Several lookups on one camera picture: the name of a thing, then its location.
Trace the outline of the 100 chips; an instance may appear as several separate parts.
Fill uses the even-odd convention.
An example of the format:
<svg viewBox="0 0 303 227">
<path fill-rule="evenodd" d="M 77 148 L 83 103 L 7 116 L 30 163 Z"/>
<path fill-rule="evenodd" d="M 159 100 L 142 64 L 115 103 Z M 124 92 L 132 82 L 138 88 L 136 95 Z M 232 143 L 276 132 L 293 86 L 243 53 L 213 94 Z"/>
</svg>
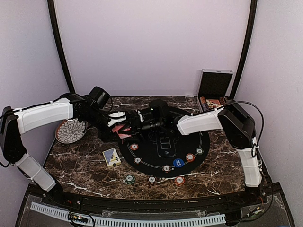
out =
<svg viewBox="0 0 303 227">
<path fill-rule="evenodd" d="M 164 165 L 164 166 L 162 167 L 162 170 L 163 170 L 163 172 L 168 173 L 168 172 L 171 171 L 171 168 L 170 168 L 169 165 Z"/>
</svg>

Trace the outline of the red 5 chips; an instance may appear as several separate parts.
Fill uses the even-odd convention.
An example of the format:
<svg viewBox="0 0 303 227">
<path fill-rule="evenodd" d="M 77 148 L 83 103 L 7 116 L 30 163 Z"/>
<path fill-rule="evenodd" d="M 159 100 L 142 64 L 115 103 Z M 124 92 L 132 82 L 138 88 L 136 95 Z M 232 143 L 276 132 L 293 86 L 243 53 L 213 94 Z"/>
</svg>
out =
<svg viewBox="0 0 303 227">
<path fill-rule="evenodd" d="M 137 150 L 138 148 L 139 148 L 139 145 L 136 144 L 136 143 L 133 143 L 133 144 L 130 145 L 130 149 L 131 149 L 132 151 L 135 151 L 135 150 Z"/>
<path fill-rule="evenodd" d="M 192 154 L 192 153 L 188 153 L 188 154 L 186 155 L 186 160 L 187 160 L 188 162 L 193 162 L 193 161 L 195 160 L 195 155 Z"/>
</svg>

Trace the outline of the red 5 chip stack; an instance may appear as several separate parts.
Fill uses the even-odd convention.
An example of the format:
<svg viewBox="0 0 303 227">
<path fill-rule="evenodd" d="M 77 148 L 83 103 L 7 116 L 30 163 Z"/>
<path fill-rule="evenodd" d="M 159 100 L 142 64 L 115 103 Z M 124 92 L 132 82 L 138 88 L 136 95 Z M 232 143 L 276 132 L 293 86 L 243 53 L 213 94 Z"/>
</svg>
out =
<svg viewBox="0 0 303 227">
<path fill-rule="evenodd" d="M 185 178 L 183 176 L 177 176 L 174 180 L 175 185 L 182 186 L 185 183 Z"/>
</svg>

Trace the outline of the green chip stack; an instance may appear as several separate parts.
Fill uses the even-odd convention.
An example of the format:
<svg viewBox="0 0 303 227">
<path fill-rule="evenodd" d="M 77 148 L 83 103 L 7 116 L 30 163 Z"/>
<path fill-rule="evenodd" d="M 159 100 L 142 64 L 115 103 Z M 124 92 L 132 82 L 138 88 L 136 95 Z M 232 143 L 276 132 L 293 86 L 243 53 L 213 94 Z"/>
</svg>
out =
<svg viewBox="0 0 303 227">
<path fill-rule="evenodd" d="M 136 181 L 136 178 L 135 178 L 134 175 L 126 175 L 126 176 L 125 176 L 125 183 L 126 183 L 127 185 L 134 184 L 135 181 Z"/>
</svg>

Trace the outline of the green chips mat edge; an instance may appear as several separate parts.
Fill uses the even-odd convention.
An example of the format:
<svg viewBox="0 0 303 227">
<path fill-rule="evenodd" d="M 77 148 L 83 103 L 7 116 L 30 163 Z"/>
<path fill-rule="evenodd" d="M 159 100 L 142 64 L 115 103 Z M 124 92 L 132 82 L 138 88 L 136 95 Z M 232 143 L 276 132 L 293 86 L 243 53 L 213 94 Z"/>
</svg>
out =
<svg viewBox="0 0 303 227">
<path fill-rule="evenodd" d="M 199 154 L 199 155 L 201 155 L 201 154 L 204 153 L 204 151 L 203 151 L 202 148 L 197 148 L 197 149 L 196 149 L 196 153 Z"/>
</svg>

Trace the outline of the red back card deck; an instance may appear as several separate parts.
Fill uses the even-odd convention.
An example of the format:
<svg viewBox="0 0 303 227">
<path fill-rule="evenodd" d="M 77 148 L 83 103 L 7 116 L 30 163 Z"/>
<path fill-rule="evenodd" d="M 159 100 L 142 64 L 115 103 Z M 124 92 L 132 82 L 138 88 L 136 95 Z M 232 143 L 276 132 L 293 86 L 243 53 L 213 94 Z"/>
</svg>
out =
<svg viewBox="0 0 303 227">
<path fill-rule="evenodd" d="M 113 133 L 117 133 L 120 139 L 126 139 L 131 137 L 131 135 L 127 134 L 126 132 L 130 130 L 130 128 L 124 128 L 123 130 L 121 130 L 121 128 L 123 128 L 124 125 L 120 124 L 120 125 L 116 125 L 113 129 L 112 132 Z"/>
</svg>

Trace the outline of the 100 chips mat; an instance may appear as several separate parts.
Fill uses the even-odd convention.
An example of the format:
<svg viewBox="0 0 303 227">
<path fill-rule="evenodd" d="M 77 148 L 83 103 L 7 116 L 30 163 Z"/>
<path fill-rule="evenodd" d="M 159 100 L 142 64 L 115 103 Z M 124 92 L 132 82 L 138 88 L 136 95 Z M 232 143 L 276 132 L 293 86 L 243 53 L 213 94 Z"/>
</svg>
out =
<svg viewBox="0 0 303 227">
<path fill-rule="evenodd" d="M 140 164 L 142 161 L 142 159 L 140 157 L 135 157 L 134 158 L 134 163 L 136 163 L 137 165 Z"/>
</svg>

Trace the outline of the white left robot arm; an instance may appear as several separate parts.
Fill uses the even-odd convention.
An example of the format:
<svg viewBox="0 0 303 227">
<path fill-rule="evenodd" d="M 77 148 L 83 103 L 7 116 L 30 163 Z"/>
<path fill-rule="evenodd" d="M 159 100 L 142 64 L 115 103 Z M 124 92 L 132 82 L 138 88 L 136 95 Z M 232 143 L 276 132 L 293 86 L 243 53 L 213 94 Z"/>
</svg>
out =
<svg viewBox="0 0 303 227">
<path fill-rule="evenodd" d="M 56 180 L 28 154 L 21 135 L 53 122 L 78 119 L 98 128 L 102 136 L 109 139 L 112 126 L 126 120 L 125 112 L 103 110 L 110 98 L 104 89 L 94 87 L 85 96 L 66 93 L 43 104 L 16 109 L 5 107 L 0 117 L 0 147 L 5 160 L 15 164 L 30 180 L 49 192 L 48 198 L 56 206 L 63 206 L 67 202 L 66 194 L 57 188 Z"/>
</svg>

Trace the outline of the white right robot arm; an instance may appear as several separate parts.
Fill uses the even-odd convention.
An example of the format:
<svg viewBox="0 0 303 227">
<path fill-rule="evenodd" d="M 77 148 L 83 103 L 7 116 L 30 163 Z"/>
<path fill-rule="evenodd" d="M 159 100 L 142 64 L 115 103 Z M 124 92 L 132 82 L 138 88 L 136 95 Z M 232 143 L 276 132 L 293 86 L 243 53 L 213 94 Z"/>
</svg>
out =
<svg viewBox="0 0 303 227">
<path fill-rule="evenodd" d="M 127 115 L 126 122 L 130 127 L 130 135 L 136 137 L 152 130 L 159 130 L 172 137 L 223 130 L 229 144 L 239 153 L 245 185 L 249 188 L 242 194 L 241 200 L 246 205 L 252 205 L 260 197 L 257 187 L 262 181 L 257 158 L 260 136 L 256 135 L 254 119 L 240 106 L 241 103 L 229 100 L 209 111 L 173 117 L 166 102 L 155 100 L 150 106 L 150 120 L 144 119 L 142 113 L 136 111 Z"/>
</svg>

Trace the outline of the black orange 100 chip stack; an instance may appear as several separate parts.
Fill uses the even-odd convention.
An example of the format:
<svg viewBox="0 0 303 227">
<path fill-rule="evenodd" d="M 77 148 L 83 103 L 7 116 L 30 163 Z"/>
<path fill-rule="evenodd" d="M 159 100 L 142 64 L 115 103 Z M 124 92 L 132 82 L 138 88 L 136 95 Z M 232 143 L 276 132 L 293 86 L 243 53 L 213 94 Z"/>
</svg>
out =
<svg viewBox="0 0 303 227">
<path fill-rule="evenodd" d="M 147 180 L 148 184 L 155 184 L 157 181 L 157 178 L 154 176 L 150 176 Z"/>
</svg>

